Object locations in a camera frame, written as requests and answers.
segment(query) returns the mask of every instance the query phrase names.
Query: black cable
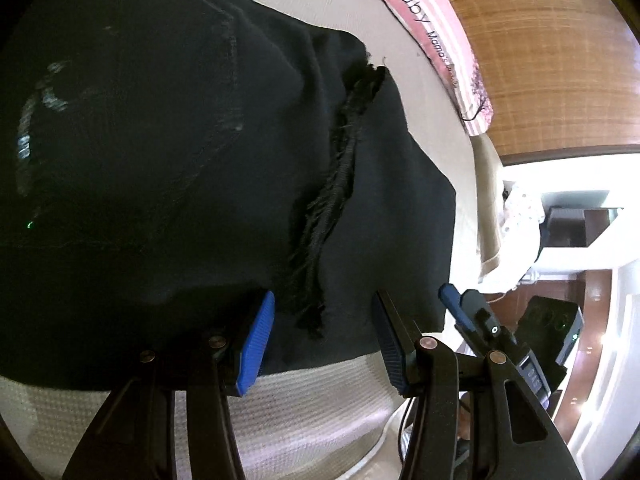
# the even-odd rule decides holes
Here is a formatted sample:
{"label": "black cable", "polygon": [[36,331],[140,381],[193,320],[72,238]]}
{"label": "black cable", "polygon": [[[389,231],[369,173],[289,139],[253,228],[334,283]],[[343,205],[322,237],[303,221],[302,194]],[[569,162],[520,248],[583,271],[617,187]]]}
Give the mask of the black cable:
{"label": "black cable", "polygon": [[466,402],[464,402],[462,399],[458,399],[458,402],[460,403],[460,406],[462,406],[463,410],[465,410],[467,413],[471,414],[471,410],[469,409],[469,406],[467,405]]}
{"label": "black cable", "polygon": [[398,456],[400,457],[400,463],[404,465],[404,457],[402,456],[402,432],[404,431],[404,422],[406,420],[406,416],[411,409],[412,404],[414,403],[414,399],[409,400],[404,409],[404,415],[402,415],[402,420],[400,421],[400,427],[398,428]]}
{"label": "black cable", "polygon": [[484,99],[482,99],[482,102],[480,103],[480,106],[478,107],[478,111],[476,112],[476,114],[471,117],[470,119],[465,119],[462,114],[460,114],[460,119],[462,119],[463,121],[466,122],[471,122],[473,121],[476,117],[478,117],[478,114],[482,111],[482,109],[484,108],[484,103],[486,102],[486,97]]}
{"label": "black cable", "polygon": [[461,454],[457,459],[455,459],[453,463],[453,469],[457,468],[460,464],[462,464],[469,456],[471,452],[467,449],[463,454]]}

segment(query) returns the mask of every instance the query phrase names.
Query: white textured fabric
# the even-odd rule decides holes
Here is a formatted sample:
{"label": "white textured fabric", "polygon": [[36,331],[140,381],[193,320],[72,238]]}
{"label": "white textured fabric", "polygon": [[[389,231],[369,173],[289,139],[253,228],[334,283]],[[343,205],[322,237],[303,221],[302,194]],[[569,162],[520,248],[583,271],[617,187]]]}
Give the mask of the white textured fabric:
{"label": "white textured fabric", "polygon": [[[106,397],[0,378],[0,413],[47,479],[62,476]],[[247,479],[317,480],[336,478],[365,456],[401,403],[377,353],[258,378],[242,399],[229,399],[229,409]],[[191,479],[184,392],[176,394],[175,450],[178,478]]]}
{"label": "white textured fabric", "polygon": [[[438,75],[381,0],[256,0],[314,25],[346,30],[385,64],[401,93],[409,131],[456,189],[450,280],[476,286],[479,259],[476,179],[470,141]],[[452,348],[462,338],[447,316]],[[60,392],[0,378],[0,413],[18,444],[47,478],[58,479],[104,392]],[[176,405],[176,454],[189,479],[184,397]],[[230,408],[247,478],[332,480],[357,464],[376,443],[401,398],[390,386],[379,354],[258,379]],[[353,478],[387,479],[395,471],[386,442]]]}

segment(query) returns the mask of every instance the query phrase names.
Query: bamboo mat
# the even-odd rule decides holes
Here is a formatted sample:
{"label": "bamboo mat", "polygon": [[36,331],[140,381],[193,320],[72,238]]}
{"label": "bamboo mat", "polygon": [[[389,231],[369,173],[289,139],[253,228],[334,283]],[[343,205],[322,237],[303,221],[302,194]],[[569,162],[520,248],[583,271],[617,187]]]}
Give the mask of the bamboo mat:
{"label": "bamboo mat", "polygon": [[450,0],[500,155],[640,144],[640,46],[610,0]]}

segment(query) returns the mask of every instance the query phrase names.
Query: black device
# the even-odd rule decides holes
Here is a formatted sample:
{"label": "black device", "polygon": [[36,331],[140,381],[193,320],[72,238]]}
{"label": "black device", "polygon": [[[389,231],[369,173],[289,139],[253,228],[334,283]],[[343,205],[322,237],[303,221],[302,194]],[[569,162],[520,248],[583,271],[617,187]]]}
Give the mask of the black device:
{"label": "black device", "polygon": [[[470,391],[470,480],[579,480],[541,405],[550,389],[544,371],[547,355],[539,362],[526,343],[500,326],[477,291],[460,296],[452,285],[444,285],[440,298],[482,357],[456,354],[436,338],[422,336],[386,292],[372,299],[372,320],[391,383],[405,397],[418,399],[400,479],[452,478],[458,392]],[[243,480],[226,396],[244,394],[257,376],[273,323],[274,298],[268,292],[249,303],[249,314],[233,326],[188,335],[162,354],[142,352],[130,380],[112,391],[94,417],[63,480],[175,480],[175,390],[187,391],[193,477]],[[570,318],[572,309],[565,307]],[[539,316],[544,311],[544,304],[534,302],[523,333],[539,337],[535,327],[547,319]],[[555,346],[560,354],[566,353],[565,340],[573,339],[581,320],[574,320],[568,330],[563,325],[551,332],[553,340],[565,334]],[[42,480],[1,418],[0,466],[12,480]]]}
{"label": "black device", "polygon": [[553,392],[566,376],[563,366],[584,326],[577,303],[534,296],[515,332],[533,351]]}
{"label": "black device", "polygon": [[481,294],[460,296],[452,285],[440,299],[466,342],[482,357],[456,354],[405,324],[389,295],[372,300],[372,318],[392,384],[417,397],[414,428],[401,480],[446,479],[454,471],[458,392],[472,393],[470,479],[581,478],[543,405],[549,386],[526,343],[495,318]]}

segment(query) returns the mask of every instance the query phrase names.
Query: wooden surface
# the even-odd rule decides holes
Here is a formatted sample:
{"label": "wooden surface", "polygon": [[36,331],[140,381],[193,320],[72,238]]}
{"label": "wooden surface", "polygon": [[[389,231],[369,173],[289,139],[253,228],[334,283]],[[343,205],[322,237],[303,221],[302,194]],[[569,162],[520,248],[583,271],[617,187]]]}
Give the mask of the wooden surface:
{"label": "wooden surface", "polygon": [[543,150],[541,152],[510,153],[501,155],[500,161],[504,166],[527,164],[540,160],[556,160],[558,158],[572,158],[578,156],[619,155],[621,153],[640,153],[640,144],[609,144],[607,146],[578,146],[573,148],[559,148],[558,150]]}
{"label": "wooden surface", "polygon": [[478,57],[501,156],[640,144],[640,46],[610,0],[450,1]]}
{"label": "wooden surface", "polygon": [[611,302],[610,270],[587,270],[582,278],[586,284],[582,311],[584,328],[578,340],[574,369],[554,419],[565,442],[569,442],[574,434],[582,415],[581,407],[589,398],[596,378]]}
{"label": "wooden surface", "polygon": [[610,225],[608,209],[585,209],[584,231],[587,247],[593,244]]}

